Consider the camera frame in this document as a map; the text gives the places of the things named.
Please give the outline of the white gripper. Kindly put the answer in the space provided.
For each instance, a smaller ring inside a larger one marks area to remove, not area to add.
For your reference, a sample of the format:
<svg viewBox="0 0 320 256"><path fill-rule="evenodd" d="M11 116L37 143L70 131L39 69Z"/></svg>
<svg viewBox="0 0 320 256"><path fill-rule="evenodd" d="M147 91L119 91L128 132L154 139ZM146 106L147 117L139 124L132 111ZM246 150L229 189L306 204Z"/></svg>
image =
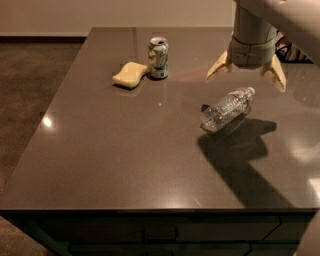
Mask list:
<svg viewBox="0 0 320 256"><path fill-rule="evenodd" d="M287 79L275 54L272 40L261 44L248 44L233 37L228 51L225 51L208 70L206 79L212 80L219 74L231 72L232 63L241 69L257 69L264 65L261 75L270 80L279 92L286 91Z"/></svg>

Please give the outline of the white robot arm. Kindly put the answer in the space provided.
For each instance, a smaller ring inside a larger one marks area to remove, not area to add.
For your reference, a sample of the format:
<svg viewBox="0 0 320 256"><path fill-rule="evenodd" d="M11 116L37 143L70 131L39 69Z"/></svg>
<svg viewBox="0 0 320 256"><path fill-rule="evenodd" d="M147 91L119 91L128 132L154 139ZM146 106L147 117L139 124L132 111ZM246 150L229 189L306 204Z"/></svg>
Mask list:
<svg viewBox="0 0 320 256"><path fill-rule="evenodd" d="M212 80L233 66L257 69L277 90L286 90L286 77L276 56L282 33L311 61L320 64L320 0L234 0L235 19L228 50L209 69Z"/></svg>

